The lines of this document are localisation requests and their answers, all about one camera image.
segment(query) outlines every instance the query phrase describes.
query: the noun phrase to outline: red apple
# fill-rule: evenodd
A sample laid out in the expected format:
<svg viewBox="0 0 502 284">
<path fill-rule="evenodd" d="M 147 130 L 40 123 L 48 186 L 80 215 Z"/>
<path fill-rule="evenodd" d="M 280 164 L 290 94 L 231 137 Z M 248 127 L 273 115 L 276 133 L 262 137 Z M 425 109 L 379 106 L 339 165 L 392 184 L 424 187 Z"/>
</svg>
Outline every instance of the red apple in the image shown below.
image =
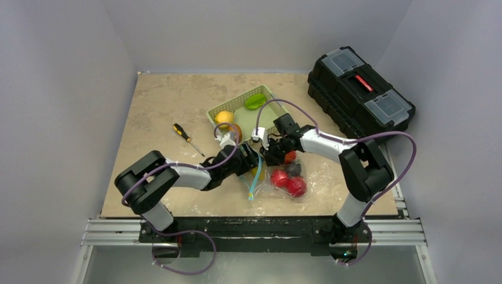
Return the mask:
<svg viewBox="0 0 502 284">
<path fill-rule="evenodd" d="M 272 176 L 270 177 L 270 181 L 274 186 L 278 188 L 284 188 L 288 184 L 289 176 L 283 170 L 274 170 L 272 172 Z"/>
<path fill-rule="evenodd" d="M 301 177 L 297 176 L 288 181 L 286 190 L 291 196 L 300 197 L 307 192 L 307 184 Z"/>
</svg>

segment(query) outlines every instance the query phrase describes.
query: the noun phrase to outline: screwdriver shaft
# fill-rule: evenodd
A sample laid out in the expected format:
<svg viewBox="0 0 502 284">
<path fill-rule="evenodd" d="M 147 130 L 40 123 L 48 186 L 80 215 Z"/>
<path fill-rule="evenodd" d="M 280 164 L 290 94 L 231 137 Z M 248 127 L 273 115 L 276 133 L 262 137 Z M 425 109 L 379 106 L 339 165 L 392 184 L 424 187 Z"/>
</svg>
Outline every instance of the screwdriver shaft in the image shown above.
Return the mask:
<svg viewBox="0 0 502 284">
<path fill-rule="evenodd" d="M 199 152 L 200 155 L 205 157 L 204 154 L 201 152 L 201 150 L 199 148 L 197 148 L 197 146 L 194 143 L 192 143 L 191 140 L 189 140 L 188 143 L 192 144 L 192 146 L 197 150 L 197 152 Z"/>
</svg>

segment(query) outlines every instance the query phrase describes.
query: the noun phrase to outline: beige tabletop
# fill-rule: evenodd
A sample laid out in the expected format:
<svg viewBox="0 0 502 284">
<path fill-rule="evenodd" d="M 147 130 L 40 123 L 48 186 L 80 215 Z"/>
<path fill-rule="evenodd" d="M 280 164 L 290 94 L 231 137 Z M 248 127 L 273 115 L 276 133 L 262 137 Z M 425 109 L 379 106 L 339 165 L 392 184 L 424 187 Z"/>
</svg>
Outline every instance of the beige tabletop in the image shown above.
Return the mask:
<svg viewBox="0 0 502 284">
<path fill-rule="evenodd" d="M 118 149 L 102 210 L 102 217 L 133 217 L 130 208 L 121 205 L 121 194 L 114 186 L 115 177 L 152 150 L 166 158 L 185 163 L 201 163 L 204 158 L 172 129 L 180 123 L 206 156 L 220 150 L 213 138 L 213 128 L 206 112 L 223 102 L 259 85 L 268 86 L 275 96 L 287 99 L 306 110 L 317 120 L 322 131 L 343 136 L 331 118 L 307 95 L 306 74 L 210 74 L 179 75 L 141 74 Z M 286 108 L 300 126 L 312 124 L 291 106 Z M 225 179 L 212 191 L 171 188 L 162 202 L 175 216 L 286 216 L 333 215 L 348 194 L 339 164 L 300 153 L 307 173 L 307 193 L 301 198 L 269 191 L 266 188 L 248 200 L 248 189 L 237 176 Z M 369 210 L 371 215 L 395 215 L 394 197 L 388 192 Z"/>
</svg>

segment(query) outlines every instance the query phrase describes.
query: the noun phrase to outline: black toolbox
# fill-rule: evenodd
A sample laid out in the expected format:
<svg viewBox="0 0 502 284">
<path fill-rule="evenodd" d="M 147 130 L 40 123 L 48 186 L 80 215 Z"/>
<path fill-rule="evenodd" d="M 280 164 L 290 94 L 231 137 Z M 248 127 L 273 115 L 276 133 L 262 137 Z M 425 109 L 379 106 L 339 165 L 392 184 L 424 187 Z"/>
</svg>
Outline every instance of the black toolbox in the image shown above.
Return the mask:
<svg viewBox="0 0 502 284">
<path fill-rule="evenodd" d="M 348 138 L 404 131 L 415 115 L 415 106 L 348 46 L 321 56 L 308 84 L 308 94 Z"/>
</svg>

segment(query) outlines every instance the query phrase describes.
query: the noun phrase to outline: gray wall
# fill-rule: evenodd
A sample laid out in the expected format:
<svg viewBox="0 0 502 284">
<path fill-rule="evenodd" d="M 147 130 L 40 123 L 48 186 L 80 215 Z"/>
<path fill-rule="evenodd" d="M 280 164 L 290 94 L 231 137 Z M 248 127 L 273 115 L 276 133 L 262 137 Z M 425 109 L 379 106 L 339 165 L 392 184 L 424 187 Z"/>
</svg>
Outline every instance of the gray wall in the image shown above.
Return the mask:
<svg viewBox="0 0 502 284">
<path fill-rule="evenodd" d="M 99 0 L 2 1 L 0 282 L 69 283 L 135 74 Z"/>
<path fill-rule="evenodd" d="M 377 70 L 417 107 L 402 187 L 440 283 L 502 276 L 502 4 L 413 1 Z M 396 141 L 399 168 L 409 146 Z"/>
<path fill-rule="evenodd" d="M 351 45 L 376 64 L 411 0 L 104 0 L 136 69 L 306 72 Z"/>
</svg>

